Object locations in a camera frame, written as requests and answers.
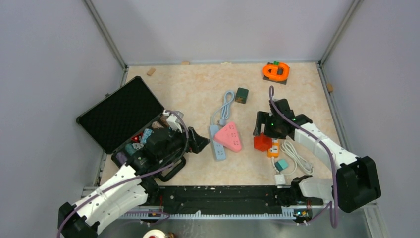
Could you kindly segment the red cube socket adapter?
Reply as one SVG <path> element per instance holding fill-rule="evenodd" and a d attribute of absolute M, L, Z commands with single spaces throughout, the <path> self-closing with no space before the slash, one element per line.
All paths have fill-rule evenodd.
<path fill-rule="evenodd" d="M 257 136 L 254 136 L 253 143 L 255 149 L 263 152 L 269 150 L 272 147 L 272 139 L 266 136 L 263 132 Z"/>

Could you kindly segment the pink triangular power strip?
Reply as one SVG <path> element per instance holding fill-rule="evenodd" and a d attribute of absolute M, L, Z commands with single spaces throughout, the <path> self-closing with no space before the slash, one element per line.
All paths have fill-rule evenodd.
<path fill-rule="evenodd" d="M 214 136 L 215 142 L 228 148 L 233 152 L 242 150 L 242 144 L 236 124 L 231 121 L 221 128 Z"/>

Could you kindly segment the dark green cube adapter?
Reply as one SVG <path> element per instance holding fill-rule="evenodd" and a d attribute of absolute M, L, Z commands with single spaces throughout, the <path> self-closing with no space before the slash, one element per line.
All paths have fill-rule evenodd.
<path fill-rule="evenodd" d="M 249 90 L 239 87 L 235 94 L 235 102 L 245 104 L 248 98 Z"/>

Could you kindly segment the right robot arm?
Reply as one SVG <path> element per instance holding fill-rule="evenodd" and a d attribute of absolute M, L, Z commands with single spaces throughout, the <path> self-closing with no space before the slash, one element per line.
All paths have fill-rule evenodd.
<path fill-rule="evenodd" d="M 292 139 L 311 150 L 332 173 L 331 179 L 313 175 L 294 178 L 290 191 L 294 203 L 319 198 L 351 213 L 381 196 L 376 162 L 336 144 L 305 114 L 295 115 L 287 99 L 274 101 L 270 112 L 257 112 L 253 135 L 260 133 L 272 139 Z"/>

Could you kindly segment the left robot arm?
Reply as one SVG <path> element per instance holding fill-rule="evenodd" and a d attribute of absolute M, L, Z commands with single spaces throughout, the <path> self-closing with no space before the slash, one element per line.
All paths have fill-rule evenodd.
<path fill-rule="evenodd" d="M 129 143 L 114 154 L 119 170 L 86 197 L 59 209 L 57 237 L 96 238 L 132 208 L 158 201 L 155 178 L 170 180 L 186 164 L 185 153 L 200 153 L 208 138 L 186 131 L 154 130 L 144 144 Z"/>

